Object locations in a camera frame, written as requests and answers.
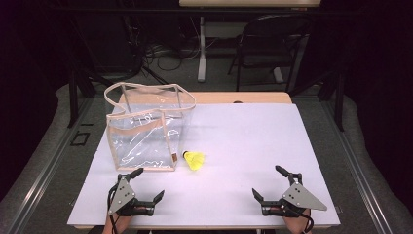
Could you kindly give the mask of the light wooden table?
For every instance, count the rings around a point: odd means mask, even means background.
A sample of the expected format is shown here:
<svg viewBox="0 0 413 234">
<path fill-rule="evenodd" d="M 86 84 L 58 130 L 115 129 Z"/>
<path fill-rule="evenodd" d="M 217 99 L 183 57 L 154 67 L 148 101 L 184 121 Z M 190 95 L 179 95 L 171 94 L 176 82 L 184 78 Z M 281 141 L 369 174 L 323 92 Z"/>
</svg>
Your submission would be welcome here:
<svg viewBox="0 0 413 234">
<path fill-rule="evenodd" d="M 340 220 L 319 168 L 298 108 L 286 93 L 195 92 L 197 105 L 183 149 L 201 151 L 197 171 L 183 160 L 172 172 L 145 172 L 131 181 L 141 200 L 165 190 L 152 216 L 135 218 L 136 229 L 279 228 L 279 217 L 264 216 L 252 189 L 278 200 L 289 186 L 275 165 L 300 173 L 305 187 L 326 211 L 313 211 L 317 228 Z"/>
</svg>

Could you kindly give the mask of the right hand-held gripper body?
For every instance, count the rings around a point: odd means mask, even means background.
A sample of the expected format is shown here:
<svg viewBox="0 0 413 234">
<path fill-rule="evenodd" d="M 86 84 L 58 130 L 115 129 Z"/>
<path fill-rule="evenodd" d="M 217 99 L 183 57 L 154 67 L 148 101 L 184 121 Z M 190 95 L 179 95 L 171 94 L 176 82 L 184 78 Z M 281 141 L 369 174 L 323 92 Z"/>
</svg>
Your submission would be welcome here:
<svg viewBox="0 0 413 234">
<path fill-rule="evenodd" d="M 303 186 L 301 174 L 282 173 L 282 175 L 288 179 L 290 186 L 277 201 L 267 201 L 260 197 L 263 215 L 299 217 L 304 216 L 307 209 L 327 210 L 327 206 Z"/>
</svg>

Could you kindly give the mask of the black metal stand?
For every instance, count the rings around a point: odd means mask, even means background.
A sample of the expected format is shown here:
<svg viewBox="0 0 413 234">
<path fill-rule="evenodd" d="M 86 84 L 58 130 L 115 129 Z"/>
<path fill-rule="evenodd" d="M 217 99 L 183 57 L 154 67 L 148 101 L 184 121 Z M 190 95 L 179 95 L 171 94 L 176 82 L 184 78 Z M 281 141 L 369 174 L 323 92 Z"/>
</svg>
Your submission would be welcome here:
<svg viewBox="0 0 413 234">
<path fill-rule="evenodd" d="M 344 103 L 344 87 L 345 87 L 345 72 L 342 68 L 336 67 L 326 72 L 323 72 L 317 78 L 306 82 L 304 85 L 293 88 L 287 93 L 294 97 L 305 90 L 309 89 L 318 82 L 323 82 L 319 91 L 319 100 L 329 100 L 332 94 L 335 94 L 334 105 L 334 122 L 337 128 L 343 132 L 343 103 Z"/>
<path fill-rule="evenodd" d="M 91 74 L 94 64 L 90 57 L 89 47 L 79 29 L 75 17 L 69 20 L 72 48 L 70 49 L 72 70 L 69 78 L 70 120 L 68 127 L 72 128 L 79 118 L 78 92 L 85 98 L 93 98 L 96 90 L 93 86 Z"/>
</svg>

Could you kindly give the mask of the yellow shuttlecock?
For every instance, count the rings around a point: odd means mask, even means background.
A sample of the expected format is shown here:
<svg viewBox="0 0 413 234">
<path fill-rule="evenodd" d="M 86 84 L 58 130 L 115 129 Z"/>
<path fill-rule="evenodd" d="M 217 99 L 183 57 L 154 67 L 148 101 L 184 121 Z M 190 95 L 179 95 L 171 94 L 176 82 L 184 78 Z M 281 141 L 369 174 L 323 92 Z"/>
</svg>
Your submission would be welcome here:
<svg viewBox="0 0 413 234">
<path fill-rule="evenodd" d="M 184 151 L 183 158 L 193 171 L 198 170 L 205 161 L 205 155 L 202 152 Z"/>
</svg>

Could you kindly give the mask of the person's left hand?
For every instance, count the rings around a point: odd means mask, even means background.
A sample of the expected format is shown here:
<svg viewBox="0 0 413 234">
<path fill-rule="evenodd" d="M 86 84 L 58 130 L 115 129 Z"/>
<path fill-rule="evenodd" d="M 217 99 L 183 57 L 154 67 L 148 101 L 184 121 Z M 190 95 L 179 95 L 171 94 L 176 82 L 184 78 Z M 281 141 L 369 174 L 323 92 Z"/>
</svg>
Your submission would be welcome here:
<svg viewBox="0 0 413 234">
<path fill-rule="evenodd" d="M 130 225 L 131 216 L 109 215 L 106 218 L 102 234 L 122 234 Z"/>
</svg>

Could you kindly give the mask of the aluminium floor rail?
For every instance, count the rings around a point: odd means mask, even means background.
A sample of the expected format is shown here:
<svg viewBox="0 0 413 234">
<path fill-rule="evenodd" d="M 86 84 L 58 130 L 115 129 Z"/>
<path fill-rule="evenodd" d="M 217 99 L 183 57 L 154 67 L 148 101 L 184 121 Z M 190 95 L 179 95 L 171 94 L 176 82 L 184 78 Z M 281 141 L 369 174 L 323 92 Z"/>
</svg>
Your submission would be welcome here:
<svg viewBox="0 0 413 234">
<path fill-rule="evenodd" d="M 347 160 L 347 166 L 352 174 L 352 177 L 357 186 L 357 190 L 360 194 L 360 197 L 366 207 L 370 218 L 375 226 L 375 229 L 378 234 L 394 234 L 382 208 L 380 207 L 378 200 L 369 185 L 365 173 L 362 171 L 359 160 L 355 152 L 353 151 L 351 144 L 346 137 L 344 132 L 341 132 L 337 127 L 334 119 L 334 110 L 332 104 L 328 101 L 322 101 L 321 106 L 323 111 L 327 115 L 327 119 L 333 129 L 334 134 L 338 137 L 340 144 L 345 151 L 345 158 Z"/>
<path fill-rule="evenodd" d="M 86 234 L 68 224 L 101 137 L 96 99 L 81 102 L 68 128 L 63 110 L 44 135 L 17 184 L 0 203 L 0 234 Z"/>
</svg>

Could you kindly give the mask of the white table mat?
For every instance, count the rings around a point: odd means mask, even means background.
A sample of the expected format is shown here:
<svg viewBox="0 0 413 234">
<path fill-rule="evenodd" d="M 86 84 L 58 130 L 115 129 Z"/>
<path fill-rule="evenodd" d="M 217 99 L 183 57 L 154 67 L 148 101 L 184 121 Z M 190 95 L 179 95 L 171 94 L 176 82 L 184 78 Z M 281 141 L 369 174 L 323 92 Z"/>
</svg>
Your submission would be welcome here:
<svg viewBox="0 0 413 234">
<path fill-rule="evenodd" d="M 141 134 L 107 131 L 102 138 L 68 224 L 100 225 L 106 199 L 118 174 L 144 167 L 131 181 L 138 199 L 165 194 L 153 215 L 131 225 L 141 229 L 246 229 L 281 227 L 264 216 L 253 194 L 284 197 L 282 166 L 303 176 L 319 200 L 312 217 L 317 227 L 339 224 L 296 105 L 281 103 L 199 104 L 188 115 Z"/>
</svg>

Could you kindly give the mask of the person's right hand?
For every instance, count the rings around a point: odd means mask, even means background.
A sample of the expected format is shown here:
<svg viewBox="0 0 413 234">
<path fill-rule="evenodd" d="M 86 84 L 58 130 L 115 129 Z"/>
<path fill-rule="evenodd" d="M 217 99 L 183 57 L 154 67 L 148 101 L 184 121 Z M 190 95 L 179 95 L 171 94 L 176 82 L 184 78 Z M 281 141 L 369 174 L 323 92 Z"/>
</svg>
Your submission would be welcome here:
<svg viewBox="0 0 413 234">
<path fill-rule="evenodd" d="M 299 217 L 286 217 L 284 216 L 283 221 L 287 227 L 287 229 L 291 232 L 291 234 L 303 234 L 308 226 L 308 219 L 299 216 Z"/>
</svg>

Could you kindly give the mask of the black folding chair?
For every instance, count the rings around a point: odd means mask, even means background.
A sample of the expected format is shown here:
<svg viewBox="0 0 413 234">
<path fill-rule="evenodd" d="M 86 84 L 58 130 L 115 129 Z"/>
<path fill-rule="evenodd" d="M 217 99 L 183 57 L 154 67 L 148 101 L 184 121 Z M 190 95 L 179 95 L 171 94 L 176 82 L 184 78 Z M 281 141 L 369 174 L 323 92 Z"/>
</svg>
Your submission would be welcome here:
<svg viewBox="0 0 413 234">
<path fill-rule="evenodd" d="M 251 20 L 237 36 L 236 53 L 228 70 L 237 67 L 236 90 L 242 69 L 288 67 L 285 90 L 290 88 L 298 50 L 312 20 L 304 15 L 265 15 Z"/>
</svg>

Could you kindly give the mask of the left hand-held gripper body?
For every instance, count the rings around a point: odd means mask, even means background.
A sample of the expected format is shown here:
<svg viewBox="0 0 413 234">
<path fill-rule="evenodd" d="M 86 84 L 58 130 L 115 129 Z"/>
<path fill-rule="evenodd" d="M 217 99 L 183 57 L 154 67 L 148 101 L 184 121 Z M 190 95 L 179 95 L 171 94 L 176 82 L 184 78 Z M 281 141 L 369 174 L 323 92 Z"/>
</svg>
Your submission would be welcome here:
<svg viewBox="0 0 413 234">
<path fill-rule="evenodd" d="M 128 175 L 118 176 L 118 182 L 109 191 L 107 213 L 118 216 L 152 216 L 154 205 L 151 202 L 138 201 L 130 181 Z"/>
</svg>

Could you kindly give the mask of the clear bag with beige trim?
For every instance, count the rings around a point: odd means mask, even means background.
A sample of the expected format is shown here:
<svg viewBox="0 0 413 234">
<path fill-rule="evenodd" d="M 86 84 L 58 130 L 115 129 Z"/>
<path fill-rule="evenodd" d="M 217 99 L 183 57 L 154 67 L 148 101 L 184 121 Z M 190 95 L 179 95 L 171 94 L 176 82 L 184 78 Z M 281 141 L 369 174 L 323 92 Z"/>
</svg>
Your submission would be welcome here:
<svg viewBox="0 0 413 234">
<path fill-rule="evenodd" d="M 196 98 L 177 84 L 119 82 L 104 91 L 106 132 L 118 170 L 172 171 Z"/>
</svg>

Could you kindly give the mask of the white desk with metal legs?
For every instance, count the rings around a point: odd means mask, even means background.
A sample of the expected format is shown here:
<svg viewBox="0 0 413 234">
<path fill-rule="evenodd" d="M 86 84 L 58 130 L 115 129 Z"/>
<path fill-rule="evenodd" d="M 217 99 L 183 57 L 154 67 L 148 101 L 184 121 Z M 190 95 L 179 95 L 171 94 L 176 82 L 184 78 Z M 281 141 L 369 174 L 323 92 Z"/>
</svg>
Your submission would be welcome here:
<svg viewBox="0 0 413 234">
<path fill-rule="evenodd" d="M 279 8 L 317 8 L 321 0 L 179 0 L 179 6 L 189 10 L 273 10 Z M 207 38 L 235 38 L 242 32 L 245 22 L 210 22 L 200 17 L 200 62 L 198 81 L 207 77 Z"/>
</svg>

